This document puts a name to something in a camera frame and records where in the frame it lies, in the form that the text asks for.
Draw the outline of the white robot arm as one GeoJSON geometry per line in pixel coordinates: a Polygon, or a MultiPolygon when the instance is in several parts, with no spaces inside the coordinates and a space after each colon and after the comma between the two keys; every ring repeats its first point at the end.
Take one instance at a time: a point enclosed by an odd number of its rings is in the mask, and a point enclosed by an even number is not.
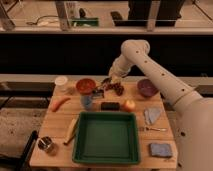
{"type": "Polygon", "coordinates": [[[152,60],[146,40],[126,40],[109,70],[113,80],[125,77],[136,65],[178,113],[177,171],[213,171],[213,98],[193,87],[152,60]]]}

